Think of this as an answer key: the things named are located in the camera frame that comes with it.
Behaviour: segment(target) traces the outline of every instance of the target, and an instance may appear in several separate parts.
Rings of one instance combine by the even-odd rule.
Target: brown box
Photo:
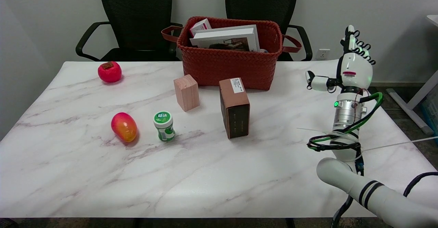
[[[199,106],[199,90],[197,82],[191,75],[177,78],[173,81],[173,84],[175,85],[177,102],[185,112]]]
[[[247,136],[249,133],[249,100],[240,78],[219,82],[223,123],[228,138]]]

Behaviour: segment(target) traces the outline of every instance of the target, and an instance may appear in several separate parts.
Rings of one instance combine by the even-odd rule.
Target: red woven basket
[[[266,49],[268,53],[192,47],[189,40],[190,28],[205,18],[208,18],[212,28],[257,25],[260,48]],[[301,49],[301,44],[296,39],[282,36],[280,27],[271,21],[194,16],[187,21],[178,38],[169,35],[171,30],[175,29],[180,27],[171,26],[164,29],[163,38],[176,42],[177,47],[181,49],[184,74],[190,74],[199,85],[204,86],[218,86],[221,80],[240,77],[245,88],[269,90],[278,56],[283,51],[296,53]],[[283,47],[283,37],[297,47]]]

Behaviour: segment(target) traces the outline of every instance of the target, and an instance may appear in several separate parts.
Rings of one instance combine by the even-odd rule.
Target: mesh chair back
[[[297,0],[225,0],[227,17],[246,20],[271,20],[285,34]]]
[[[161,30],[169,27],[172,0],[102,0],[119,47],[165,50]]]

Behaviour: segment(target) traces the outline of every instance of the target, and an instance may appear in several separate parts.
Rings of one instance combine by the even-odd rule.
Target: basket handle
[[[169,27],[165,28],[164,30],[161,30],[161,35],[163,36],[163,38],[166,41],[177,42],[178,37],[177,36],[171,36],[171,35],[169,35],[169,33],[172,30],[181,30],[181,29],[183,29],[183,27],[180,27],[180,26],[169,26]]]
[[[283,47],[283,52],[298,53],[301,50],[302,45],[297,39],[292,36],[283,35],[283,41],[285,38],[292,42],[296,47]]]

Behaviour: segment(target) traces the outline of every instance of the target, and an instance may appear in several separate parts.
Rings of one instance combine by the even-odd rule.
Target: black office chair
[[[93,61],[179,61],[176,44],[161,36],[170,25],[172,0],[102,0],[109,22],[97,22],[85,32],[76,46],[76,53]],[[119,48],[98,59],[82,52],[91,34],[100,25],[111,25]]]
[[[227,17],[246,20],[271,20],[280,26],[282,34],[287,28],[296,28],[306,52],[302,61],[312,60],[312,48],[303,27],[289,25],[297,0],[225,0]],[[279,61],[293,61],[289,53],[282,53]]]

